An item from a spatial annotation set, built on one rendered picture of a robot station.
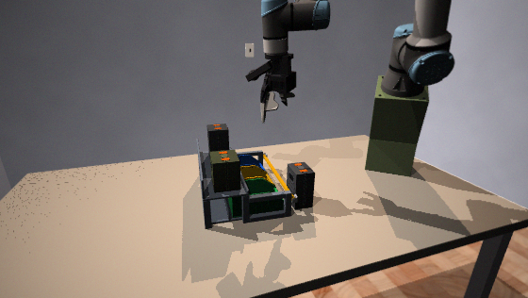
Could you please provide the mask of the yellow bin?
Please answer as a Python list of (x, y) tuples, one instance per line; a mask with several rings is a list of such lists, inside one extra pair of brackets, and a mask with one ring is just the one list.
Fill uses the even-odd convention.
[(266, 181), (268, 181), (271, 184), (273, 184), (273, 182), (272, 182), (271, 178), (269, 177), (268, 173), (266, 173), (262, 169), (258, 168), (256, 165), (240, 167), (240, 171), (241, 171), (241, 173), (243, 175), (244, 180), (263, 178)]

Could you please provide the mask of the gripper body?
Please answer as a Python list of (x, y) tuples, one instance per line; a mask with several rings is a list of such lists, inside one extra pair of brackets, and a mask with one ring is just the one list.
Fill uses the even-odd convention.
[(266, 72), (264, 77), (264, 80), (268, 81), (270, 91), (287, 94), (296, 88), (296, 72), (291, 70), (293, 54), (287, 52), (285, 55), (270, 56), (265, 53), (265, 59), (270, 59), (272, 65), (272, 69)]

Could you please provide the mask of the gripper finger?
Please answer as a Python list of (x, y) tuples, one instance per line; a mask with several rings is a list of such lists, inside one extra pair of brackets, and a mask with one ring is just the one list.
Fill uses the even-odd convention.
[(279, 107), (278, 103), (274, 101), (274, 97), (275, 94), (270, 92), (268, 81), (264, 80), (260, 94), (262, 123), (265, 122), (266, 111), (277, 110)]
[(295, 94), (293, 92), (288, 92), (287, 94), (279, 92), (279, 96), (281, 98), (281, 102), (287, 107), (288, 106), (287, 98), (295, 97)]

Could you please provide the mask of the yellow bar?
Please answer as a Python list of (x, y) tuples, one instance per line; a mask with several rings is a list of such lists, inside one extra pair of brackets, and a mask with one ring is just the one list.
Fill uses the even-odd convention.
[(268, 160), (268, 158), (263, 155), (264, 159), (266, 160), (266, 162), (268, 163), (268, 165), (270, 166), (270, 168), (272, 169), (273, 173), (275, 174), (275, 176), (277, 177), (277, 179), (279, 180), (279, 182), (281, 183), (281, 185), (283, 186), (283, 188), (285, 190), (289, 190), (289, 188), (287, 187), (287, 185), (285, 184), (285, 182), (283, 181), (283, 179), (280, 177), (280, 175), (278, 174), (278, 172), (274, 169), (274, 167), (272, 166), (272, 164), (270, 163), (270, 161)]

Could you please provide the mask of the green open bin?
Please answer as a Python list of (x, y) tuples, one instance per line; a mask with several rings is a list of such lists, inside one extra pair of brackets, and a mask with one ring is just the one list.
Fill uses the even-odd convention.
[[(274, 186), (263, 178), (245, 180), (245, 182), (249, 189), (249, 195), (278, 191), (276, 186)], [(242, 217), (241, 196), (228, 198), (228, 202), (233, 218)], [(255, 202), (250, 203), (250, 214), (283, 210), (283, 208), (283, 199)]]

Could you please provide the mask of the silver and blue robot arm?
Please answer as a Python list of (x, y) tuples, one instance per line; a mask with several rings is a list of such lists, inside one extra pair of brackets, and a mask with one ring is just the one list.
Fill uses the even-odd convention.
[[(452, 34), (447, 30), (451, 2), (416, 0), (414, 24), (395, 29), (388, 70), (381, 83), (383, 92), (396, 97), (417, 96), (425, 86), (436, 84), (450, 74), (454, 68), (454, 56), (450, 53)], [(328, 0), (295, 0), (294, 3), (261, 0), (261, 17), (264, 53), (285, 55), (289, 50), (289, 31), (329, 26), (330, 3)], [(245, 77), (248, 82), (258, 80), (270, 69), (269, 60)]]

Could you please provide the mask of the grey bin rack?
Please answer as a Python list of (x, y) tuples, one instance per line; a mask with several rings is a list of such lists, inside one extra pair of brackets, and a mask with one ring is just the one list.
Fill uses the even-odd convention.
[[(200, 152), (199, 141), (197, 141), (197, 151), (198, 151), (198, 162), (199, 162), (199, 174), (201, 182), (201, 192), (202, 192), (202, 201), (203, 201), (203, 210), (204, 210), (204, 219), (205, 219), (205, 229), (212, 228), (213, 224), (226, 223), (232, 221), (242, 220), (244, 224), (265, 221), (277, 218), (284, 218), (291, 216), (291, 203), (298, 203), (298, 196), (294, 194), (295, 198), (292, 198), (292, 193), (290, 190), (269, 192), (249, 195), (249, 189), (246, 185), (246, 182), (243, 178), (242, 173), (240, 172), (240, 190), (231, 190), (223, 192), (214, 192), (212, 179), (211, 179), (211, 167), (210, 167), (210, 157), (209, 152), (204, 151)], [(263, 165), (263, 155), (267, 156), (267, 153), (263, 153), (262, 150), (259, 151), (249, 151), (249, 152), (237, 152), (238, 156), (250, 155), (257, 156), (257, 160)], [(202, 176), (201, 176), (202, 174)], [(239, 197), (241, 196), (241, 205), (242, 205), (242, 217), (233, 218), (232, 212), (229, 206), (228, 198)], [(250, 204), (255, 202), (263, 202), (270, 200), (284, 200), (284, 209), (257, 213), (250, 215)], [(291, 200), (292, 199), (292, 200)], [(226, 202), (225, 202), (226, 200)], [(228, 209), (228, 210), (227, 210)]]

